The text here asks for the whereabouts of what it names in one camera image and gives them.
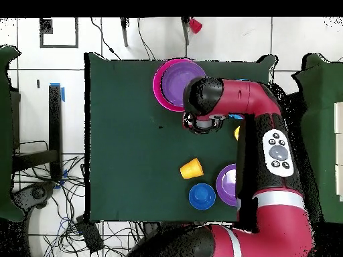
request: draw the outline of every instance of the silver band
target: silver band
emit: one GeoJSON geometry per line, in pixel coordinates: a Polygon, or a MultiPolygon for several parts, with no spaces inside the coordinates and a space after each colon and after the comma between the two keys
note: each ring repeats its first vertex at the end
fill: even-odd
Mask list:
{"type": "Polygon", "coordinates": [[[241,208],[241,205],[242,205],[242,201],[237,198],[237,211],[239,211],[239,209],[241,208]]]}
{"type": "Polygon", "coordinates": [[[266,191],[256,194],[254,198],[258,199],[258,207],[268,205],[289,205],[305,209],[303,198],[294,192],[289,191],[266,191]]]}
{"type": "Polygon", "coordinates": [[[223,227],[227,232],[228,235],[231,238],[232,242],[232,249],[233,249],[233,257],[242,257],[242,251],[241,251],[241,245],[239,244],[238,238],[235,236],[235,234],[232,232],[232,230],[223,227]]]}

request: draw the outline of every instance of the robot control buttons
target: robot control buttons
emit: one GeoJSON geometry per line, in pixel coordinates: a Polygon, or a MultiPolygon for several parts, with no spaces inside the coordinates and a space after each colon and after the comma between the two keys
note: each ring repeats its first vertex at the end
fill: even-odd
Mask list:
{"type": "Polygon", "coordinates": [[[272,158],[279,161],[284,161],[284,160],[287,160],[288,158],[287,149],[279,145],[272,146],[271,149],[269,150],[269,154],[272,158]]]}
{"type": "Polygon", "coordinates": [[[284,162],[282,163],[282,166],[283,166],[285,169],[289,169],[289,164],[288,164],[288,162],[286,162],[286,161],[284,161],[284,162]]]}
{"type": "Polygon", "coordinates": [[[280,177],[293,175],[293,161],[286,135],[280,130],[272,129],[263,135],[262,143],[268,170],[280,177]]]}
{"type": "Polygon", "coordinates": [[[278,161],[273,161],[273,162],[271,163],[271,165],[272,165],[273,167],[279,167],[279,166],[280,166],[280,163],[279,163],[278,161]]]}

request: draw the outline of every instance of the red cup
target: red cup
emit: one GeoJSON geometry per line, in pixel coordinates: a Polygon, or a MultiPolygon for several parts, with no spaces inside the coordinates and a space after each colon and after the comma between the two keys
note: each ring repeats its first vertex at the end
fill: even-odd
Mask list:
{"type": "Polygon", "coordinates": [[[190,29],[194,32],[194,33],[198,33],[202,28],[202,24],[199,23],[196,19],[191,19],[190,20],[190,29]]]}

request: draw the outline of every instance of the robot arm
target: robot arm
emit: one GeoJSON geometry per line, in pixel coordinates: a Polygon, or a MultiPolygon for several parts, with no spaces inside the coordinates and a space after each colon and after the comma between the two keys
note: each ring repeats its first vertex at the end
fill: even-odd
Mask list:
{"type": "Polygon", "coordinates": [[[184,108],[184,127],[196,134],[220,129],[229,114],[246,116],[238,138],[236,196],[257,201],[258,232],[181,226],[160,232],[157,246],[154,237],[142,241],[128,257],[306,257],[313,247],[310,223],[272,92],[256,82],[195,78],[184,91],[184,108]]]}

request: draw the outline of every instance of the chair leg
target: chair leg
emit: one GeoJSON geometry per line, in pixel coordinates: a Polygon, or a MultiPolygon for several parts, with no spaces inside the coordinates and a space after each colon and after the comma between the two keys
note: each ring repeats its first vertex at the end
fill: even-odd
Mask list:
{"type": "Polygon", "coordinates": [[[127,48],[129,44],[127,43],[127,31],[126,31],[126,22],[129,20],[129,18],[121,17],[121,30],[123,31],[123,38],[124,38],[124,46],[127,48]]]}
{"type": "Polygon", "coordinates": [[[187,27],[189,26],[190,18],[189,17],[181,17],[181,22],[182,22],[182,29],[184,30],[185,42],[186,42],[186,45],[188,46],[190,44],[190,41],[188,39],[187,27]]]}

